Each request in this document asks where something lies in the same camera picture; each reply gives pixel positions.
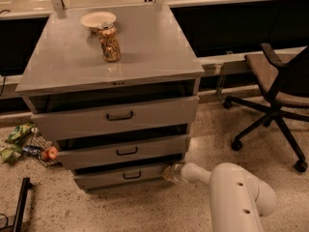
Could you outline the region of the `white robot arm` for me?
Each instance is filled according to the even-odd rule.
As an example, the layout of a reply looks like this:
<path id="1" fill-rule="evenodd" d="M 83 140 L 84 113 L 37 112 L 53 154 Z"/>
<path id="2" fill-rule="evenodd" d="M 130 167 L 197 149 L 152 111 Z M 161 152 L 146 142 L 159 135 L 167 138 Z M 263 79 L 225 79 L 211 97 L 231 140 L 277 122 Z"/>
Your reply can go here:
<path id="1" fill-rule="evenodd" d="M 175 163 L 163 171 L 163 178 L 209 188 L 212 232 L 265 232 L 261 217 L 277 207 L 274 189 L 233 163 L 220 163 L 212 171 L 192 162 Z"/>

